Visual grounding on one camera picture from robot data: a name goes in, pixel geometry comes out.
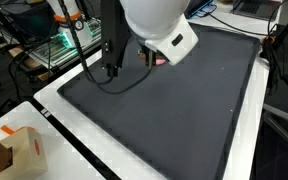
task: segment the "cardboard box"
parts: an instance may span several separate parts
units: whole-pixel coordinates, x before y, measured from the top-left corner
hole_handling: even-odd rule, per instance
[[[0,180],[34,180],[47,171],[41,135],[23,128],[0,141],[13,150],[13,165],[0,173]]]

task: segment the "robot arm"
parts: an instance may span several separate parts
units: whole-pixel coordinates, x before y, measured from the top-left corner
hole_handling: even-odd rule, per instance
[[[198,38],[184,11],[190,0],[120,0],[127,23],[138,42],[163,55],[171,65],[179,63]]]
[[[67,33],[68,39],[73,39],[58,1],[60,0],[48,0],[56,13],[55,17],[63,20],[62,31]],[[87,24],[81,18],[73,17],[79,14],[75,1],[61,1],[67,4],[70,19],[83,46],[91,40]],[[162,55],[171,65],[179,63],[198,41],[183,14],[189,2],[190,0],[101,0],[102,63],[108,76],[117,76],[118,69],[122,67],[124,50],[131,36],[127,24],[139,44],[145,47],[150,65],[155,57],[152,53]]]

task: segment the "pink object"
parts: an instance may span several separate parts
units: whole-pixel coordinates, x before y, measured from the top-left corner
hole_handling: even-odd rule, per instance
[[[164,59],[156,59],[156,65],[164,64],[166,61]]]

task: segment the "floor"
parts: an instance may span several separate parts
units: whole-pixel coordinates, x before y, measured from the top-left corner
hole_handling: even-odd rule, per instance
[[[95,14],[98,14],[98,0],[94,2],[94,6]],[[286,24],[287,21],[288,3],[283,9],[281,23]],[[288,46],[287,44],[285,46],[285,52],[288,57]],[[7,67],[10,61],[10,57],[0,54],[0,81],[2,83],[0,89],[0,105],[8,98],[16,100],[14,85],[7,72]],[[28,93],[22,93],[22,95],[32,95],[34,92],[45,86],[45,84],[39,82],[28,82],[27,78],[22,73],[19,73],[18,77],[21,86],[28,91]],[[277,93],[274,98],[284,98],[285,94],[283,93],[285,92]],[[4,113],[11,108],[12,107],[6,107]],[[280,122],[283,127],[288,129],[288,122],[283,120]],[[253,164],[253,175],[251,177],[253,180],[288,180],[288,144],[265,123],[262,124],[259,132]]]
[[[7,100],[12,99],[17,101],[15,86],[8,73],[8,65],[11,62],[11,57],[0,53],[0,82],[2,84],[0,88],[0,106]],[[29,82],[28,78],[22,73],[18,73],[18,82],[25,92],[21,92],[23,100],[30,101],[31,96],[46,84],[39,81]],[[12,109],[13,106],[6,106],[2,109],[0,116]]]

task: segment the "metal stand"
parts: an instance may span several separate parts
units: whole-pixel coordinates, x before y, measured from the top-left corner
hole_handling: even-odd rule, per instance
[[[266,110],[264,113],[264,121],[288,142],[288,132],[271,116],[271,114],[275,114],[285,120],[288,120],[288,114],[266,104],[264,104],[263,108]]]

